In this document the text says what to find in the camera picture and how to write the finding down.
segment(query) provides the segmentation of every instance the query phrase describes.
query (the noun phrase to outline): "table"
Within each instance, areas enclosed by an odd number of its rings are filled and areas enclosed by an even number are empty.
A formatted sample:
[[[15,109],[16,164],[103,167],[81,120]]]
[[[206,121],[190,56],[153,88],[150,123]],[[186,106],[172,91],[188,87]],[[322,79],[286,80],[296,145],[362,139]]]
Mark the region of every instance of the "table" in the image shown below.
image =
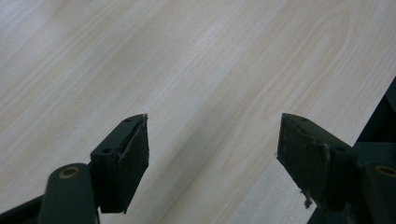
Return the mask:
[[[306,223],[282,113],[353,145],[396,74],[393,0],[0,3],[0,212],[148,113],[150,166],[102,223]]]

